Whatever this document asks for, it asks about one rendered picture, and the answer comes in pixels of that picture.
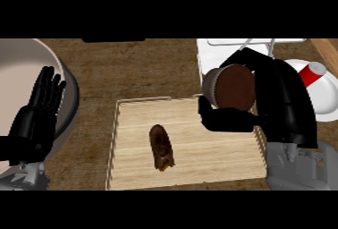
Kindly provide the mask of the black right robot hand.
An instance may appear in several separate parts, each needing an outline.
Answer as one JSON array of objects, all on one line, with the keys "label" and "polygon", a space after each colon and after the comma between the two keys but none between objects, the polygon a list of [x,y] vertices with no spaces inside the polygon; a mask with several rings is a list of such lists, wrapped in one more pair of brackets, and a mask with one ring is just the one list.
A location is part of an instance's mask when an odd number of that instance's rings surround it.
[{"label": "black right robot hand", "polygon": [[238,50],[219,68],[245,66],[256,75],[256,103],[248,111],[217,108],[202,96],[198,113],[210,131],[251,132],[258,126],[269,142],[316,148],[318,122],[307,87],[294,67],[251,48]]}]

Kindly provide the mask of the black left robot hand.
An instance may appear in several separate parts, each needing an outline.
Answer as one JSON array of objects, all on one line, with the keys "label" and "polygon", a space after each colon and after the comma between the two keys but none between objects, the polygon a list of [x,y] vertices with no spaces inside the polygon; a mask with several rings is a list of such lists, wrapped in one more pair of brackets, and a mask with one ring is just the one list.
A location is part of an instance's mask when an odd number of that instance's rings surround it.
[{"label": "black left robot hand", "polygon": [[19,109],[9,134],[0,136],[0,161],[11,165],[43,162],[56,136],[56,115],[67,82],[44,66],[31,90],[30,103]]}]

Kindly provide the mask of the chocolate cupcake with grey wrapper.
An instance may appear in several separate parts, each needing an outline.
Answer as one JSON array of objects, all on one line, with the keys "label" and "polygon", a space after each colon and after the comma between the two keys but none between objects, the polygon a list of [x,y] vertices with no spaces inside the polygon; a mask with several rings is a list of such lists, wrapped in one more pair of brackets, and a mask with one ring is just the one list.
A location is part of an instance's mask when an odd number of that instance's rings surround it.
[{"label": "chocolate cupcake with grey wrapper", "polygon": [[256,75],[239,64],[214,68],[202,81],[202,93],[217,108],[248,111],[257,99]]}]

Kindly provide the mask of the pale wooden tray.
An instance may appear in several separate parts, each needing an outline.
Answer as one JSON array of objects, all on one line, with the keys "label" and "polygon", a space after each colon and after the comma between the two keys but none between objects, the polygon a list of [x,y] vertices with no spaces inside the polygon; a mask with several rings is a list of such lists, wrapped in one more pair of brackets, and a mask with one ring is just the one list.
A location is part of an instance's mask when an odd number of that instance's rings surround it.
[{"label": "pale wooden tray", "polygon": [[[155,169],[149,132],[168,134],[174,166]],[[117,102],[106,189],[140,190],[266,177],[266,141],[260,129],[214,132],[201,124],[198,99],[170,97]]]}]

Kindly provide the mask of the white plate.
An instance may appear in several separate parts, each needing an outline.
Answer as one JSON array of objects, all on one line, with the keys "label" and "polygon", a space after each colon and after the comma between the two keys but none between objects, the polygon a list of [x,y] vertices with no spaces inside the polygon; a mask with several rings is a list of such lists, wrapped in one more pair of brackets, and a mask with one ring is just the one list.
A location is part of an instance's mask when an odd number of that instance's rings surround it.
[{"label": "white plate", "polygon": [[[289,59],[287,63],[295,68],[295,71],[300,72],[310,61]],[[338,121],[338,79],[328,68],[325,75],[307,87],[307,94],[310,96],[316,120],[319,122]]]}]

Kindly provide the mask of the large grey bowl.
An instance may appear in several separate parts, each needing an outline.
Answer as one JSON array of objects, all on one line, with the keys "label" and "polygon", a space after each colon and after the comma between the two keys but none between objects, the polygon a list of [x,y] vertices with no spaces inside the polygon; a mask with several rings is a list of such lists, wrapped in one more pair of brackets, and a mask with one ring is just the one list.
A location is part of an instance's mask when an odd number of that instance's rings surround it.
[{"label": "large grey bowl", "polygon": [[80,89],[73,73],[49,46],[36,38],[0,38],[0,136],[9,134],[19,109],[28,104],[33,85],[44,66],[67,82],[56,115],[56,140],[46,160],[61,149],[77,121]]}]

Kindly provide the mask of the red and silver can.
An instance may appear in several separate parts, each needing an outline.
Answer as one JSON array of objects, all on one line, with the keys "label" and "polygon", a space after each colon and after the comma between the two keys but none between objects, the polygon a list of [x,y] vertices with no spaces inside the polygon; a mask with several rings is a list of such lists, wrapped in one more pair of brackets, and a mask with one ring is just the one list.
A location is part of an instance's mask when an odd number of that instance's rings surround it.
[{"label": "red and silver can", "polygon": [[298,72],[304,85],[309,87],[316,80],[325,75],[326,67],[319,62],[310,62]]}]

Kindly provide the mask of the pale wooden board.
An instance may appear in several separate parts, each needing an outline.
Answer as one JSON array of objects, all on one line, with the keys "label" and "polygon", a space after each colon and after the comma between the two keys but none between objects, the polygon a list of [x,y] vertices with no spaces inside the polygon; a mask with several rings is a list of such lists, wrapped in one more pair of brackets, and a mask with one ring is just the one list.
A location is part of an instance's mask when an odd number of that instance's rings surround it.
[{"label": "pale wooden board", "polygon": [[338,50],[332,42],[326,38],[313,38],[310,41],[332,71],[338,74]]}]

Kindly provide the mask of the brown pastry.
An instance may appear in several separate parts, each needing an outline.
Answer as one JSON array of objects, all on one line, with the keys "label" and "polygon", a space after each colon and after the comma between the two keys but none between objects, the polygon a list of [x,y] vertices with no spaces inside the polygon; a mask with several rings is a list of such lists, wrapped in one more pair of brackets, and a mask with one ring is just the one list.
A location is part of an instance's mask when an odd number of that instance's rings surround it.
[{"label": "brown pastry", "polygon": [[173,158],[173,148],[170,144],[170,136],[164,127],[157,124],[149,131],[149,142],[154,152],[155,159],[155,169],[161,172],[166,171],[168,167],[176,166]]}]

